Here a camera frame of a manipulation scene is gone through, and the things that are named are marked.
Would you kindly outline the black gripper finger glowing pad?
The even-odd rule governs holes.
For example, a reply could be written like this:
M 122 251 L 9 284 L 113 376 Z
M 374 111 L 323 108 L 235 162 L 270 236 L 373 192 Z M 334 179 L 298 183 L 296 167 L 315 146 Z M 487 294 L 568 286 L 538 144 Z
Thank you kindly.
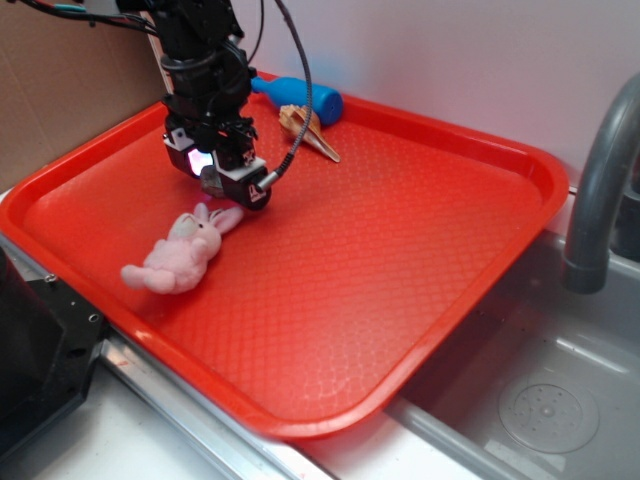
M 163 141 L 176 169 L 196 179 L 218 177 L 215 153 L 200 149 L 184 128 L 167 130 Z
M 266 207 L 271 199 L 270 190 L 260 190 L 258 183 L 267 174 L 266 161 L 260 157 L 249 166 L 225 169 L 216 160 L 216 170 L 220 178 L 225 197 L 251 211 L 259 211 Z

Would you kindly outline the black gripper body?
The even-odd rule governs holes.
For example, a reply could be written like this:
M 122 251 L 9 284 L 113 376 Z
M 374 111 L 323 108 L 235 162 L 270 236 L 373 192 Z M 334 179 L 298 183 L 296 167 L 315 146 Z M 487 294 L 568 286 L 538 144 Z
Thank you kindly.
M 168 115 L 169 138 L 183 136 L 198 150 L 217 154 L 225 168 L 250 165 L 256 158 L 253 120 L 241 115 L 251 93 L 254 70 L 244 50 L 217 47 L 193 59 L 178 60 L 163 55 L 161 66 L 173 82 L 173 92 L 163 104 Z

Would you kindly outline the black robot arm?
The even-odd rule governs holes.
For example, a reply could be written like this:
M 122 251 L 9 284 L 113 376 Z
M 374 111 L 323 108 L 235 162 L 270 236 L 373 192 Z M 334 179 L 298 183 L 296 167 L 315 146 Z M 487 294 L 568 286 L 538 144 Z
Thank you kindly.
M 228 1 L 119 1 L 119 12 L 146 12 L 159 39 L 172 90 L 164 143 L 175 168 L 209 195 L 263 209 L 268 170 L 256 155 L 254 121 L 242 114 L 255 71 L 236 44 L 244 33 Z

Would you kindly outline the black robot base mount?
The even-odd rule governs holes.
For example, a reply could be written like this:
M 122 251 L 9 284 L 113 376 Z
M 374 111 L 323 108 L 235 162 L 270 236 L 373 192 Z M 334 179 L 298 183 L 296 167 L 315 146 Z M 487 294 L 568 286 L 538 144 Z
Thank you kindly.
M 84 403 L 106 330 L 63 280 L 28 281 L 1 254 L 2 460 Z

